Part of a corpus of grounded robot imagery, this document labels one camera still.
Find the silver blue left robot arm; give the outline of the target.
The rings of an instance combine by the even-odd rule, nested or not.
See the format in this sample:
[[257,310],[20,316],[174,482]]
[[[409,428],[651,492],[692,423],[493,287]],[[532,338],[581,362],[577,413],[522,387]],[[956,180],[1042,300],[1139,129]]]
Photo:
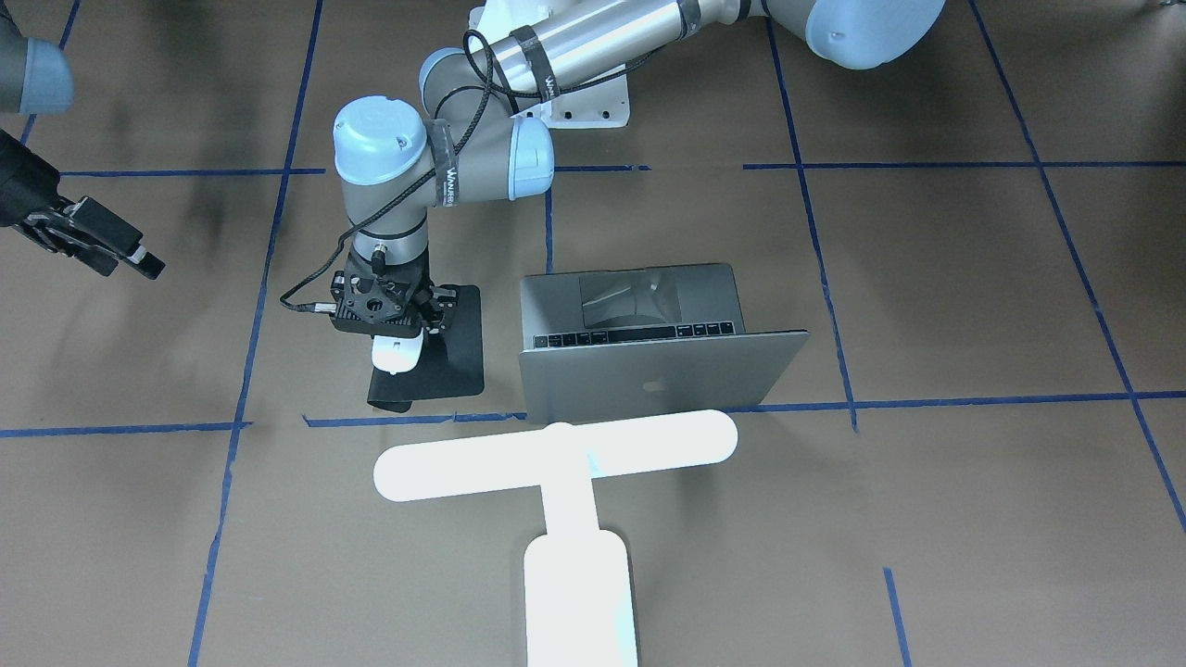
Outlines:
[[334,169],[347,231],[327,303],[285,307],[326,315],[347,333],[412,338],[449,326],[458,288],[429,275],[429,208],[546,193],[551,135],[535,107],[621,80],[661,49],[710,24],[766,17],[814,53],[868,70],[927,34],[940,1],[581,1],[499,42],[468,28],[461,47],[420,68],[420,108],[374,94],[334,117]]

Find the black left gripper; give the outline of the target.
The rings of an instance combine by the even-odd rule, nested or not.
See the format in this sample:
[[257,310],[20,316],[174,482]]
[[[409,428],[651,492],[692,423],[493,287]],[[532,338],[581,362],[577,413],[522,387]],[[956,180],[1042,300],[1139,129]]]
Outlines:
[[381,269],[347,253],[343,269],[334,272],[330,320],[344,333],[366,336],[419,336],[449,328],[461,301],[457,284],[432,282],[428,253],[412,262],[385,263]]

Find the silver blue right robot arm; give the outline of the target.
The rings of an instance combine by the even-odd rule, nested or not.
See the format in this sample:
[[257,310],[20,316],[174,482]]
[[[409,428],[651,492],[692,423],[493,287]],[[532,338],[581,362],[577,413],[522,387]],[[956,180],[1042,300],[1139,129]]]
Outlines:
[[[24,34],[9,8],[1,18],[1,107],[5,117],[62,114],[75,101],[75,80],[59,46]],[[78,204],[59,193],[60,172],[4,131],[4,229],[50,253],[110,274],[113,262],[94,249],[88,233],[70,225]]]

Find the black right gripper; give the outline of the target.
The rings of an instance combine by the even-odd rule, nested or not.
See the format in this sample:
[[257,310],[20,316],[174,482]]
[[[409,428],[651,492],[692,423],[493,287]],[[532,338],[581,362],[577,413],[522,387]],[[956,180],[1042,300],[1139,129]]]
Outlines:
[[50,253],[76,258],[89,269],[103,269],[103,253],[97,248],[93,231],[75,223],[93,223],[103,207],[85,195],[79,202],[60,195],[38,195],[19,191],[19,233]]

